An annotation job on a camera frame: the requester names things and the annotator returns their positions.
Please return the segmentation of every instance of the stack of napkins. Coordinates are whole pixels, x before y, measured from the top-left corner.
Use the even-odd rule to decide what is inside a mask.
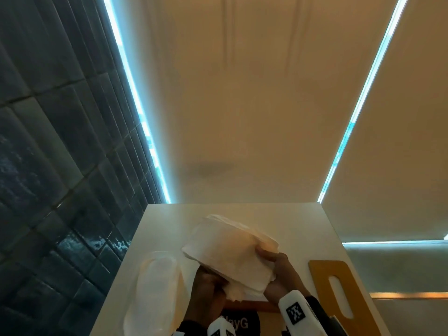
[[[262,296],[275,278],[272,264],[255,253],[256,245],[272,252],[278,250],[278,243],[271,237],[210,214],[194,229],[182,251],[229,281],[224,288],[227,299],[242,301],[246,294]]]

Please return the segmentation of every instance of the light strip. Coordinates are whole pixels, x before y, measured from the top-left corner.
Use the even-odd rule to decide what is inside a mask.
[[[448,241],[442,239],[429,241],[353,241],[342,243],[342,245],[381,245],[381,244],[447,244]]]
[[[359,99],[355,106],[355,110],[353,111],[352,117],[350,118],[350,123],[347,129],[345,130],[344,136],[342,137],[339,149],[336,152],[336,157],[334,158],[333,164],[330,167],[330,171],[328,172],[327,179],[323,183],[322,190],[320,192],[319,198],[317,199],[318,203],[322,203],[323,197],[325,197],[325,193],[327,192],[328,186],[330,185],[330,182],[336,171],[337,165],[339,164],[340,158],[342,157],[342,153],[344,152],[345,146],[347,145],[347,141],[349,140],[353,128],[355,127],[356,120],[358,119],[362,106],[364,105],[367,95],[369,94],[373,80],[375,79],[379,66],[383,61],[384,54],[386,54],[386,50],[392,39],[392,35],[395,32],[395,28],[398,24],[398,21],[400,20],[401,14],[403,13],[403,9],[405,8],[406,2],[407,0],[398,0],[395,6],[395,10],[392,14],[389,26],[386,29],[386,33],[384,34],[384,38],[381,41],[381,44],[379,45],[378,52],[376,53],[375,60],[373,61],[373,65],[370,69],[369,75],[367,76],[366,83],[364,84],[364,87],[362,87],[361,95],[359,96]]]
[[[157,156],[154,141],[152,140],[152,135],[149,130],[148,120],[146,119],[146,115],[145,112],[143,111],[142,103],[140,102],[140,97],[138,95],[137,88],[135,87],[134,79],[132,77],[131,69],[129,67],[128,59],[126,57],[125,48],[123,46],[123,40],[121,40],[121,34],[120,30],[118,29],[118,23],[116,21],[115,11],[113,9],[112,2],[111,0],[104,0],[104,4],[108,12],[109,21],[111,22],[116,44],[118,45],[118,50],[120,52],[121,61],[123,62],[123,67],[125,69],[126,77],[129,82],[129,87],[131,88],[132,97],[134,99],[135,106],[137,108],[138,117],[140,118],[140,122],[142,123],[143,132],[145,133],[146,140],[148,141],[149,151],[151,152],[151,156],[154,161],[154,167],[160,179],[160,184],[162,186],[162,191],[164,192],[165,200],[167,203],[171,204],[171,198],[168,193],[165,177],[162,172],[162,168],[160,167],[159,157]]]
[[[448,293],[370,293],[375,299],[447,299]]]

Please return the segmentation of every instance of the orange light strip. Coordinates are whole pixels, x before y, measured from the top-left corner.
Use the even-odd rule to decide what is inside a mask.
[[[448,299],[448,293],[370,293],[376,299]]]

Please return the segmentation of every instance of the qr code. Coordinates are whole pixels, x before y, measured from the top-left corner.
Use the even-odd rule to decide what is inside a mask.
[[[289,308],[286,308],[286,313],[288,314],[289,319],[293,325],[299,323],[305,318],[305,314],[303,313],[303,310],[298,302],[295,302]]]

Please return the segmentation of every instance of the person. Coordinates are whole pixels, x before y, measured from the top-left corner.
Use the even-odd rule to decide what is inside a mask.
[[[274,265],[273,272],[276,278],[267,285],[264,291],[266,299],[277,306],[279,300],[291,291],[300,291],[327,335],[334,335],[330,318],[319,301],[306,289],[299,274],[289,262],[288,256],[283,253],[266,251],[260,246],[257,246],[255,251],[262,259],[272,262]],[[224,308],[226,294],[223,287],[226,284],[227,280],[204,266],[199,266],[194,277],[191,298],[184,320],[174,333],[175,336],[207,336],[208,327],[221,315]]]

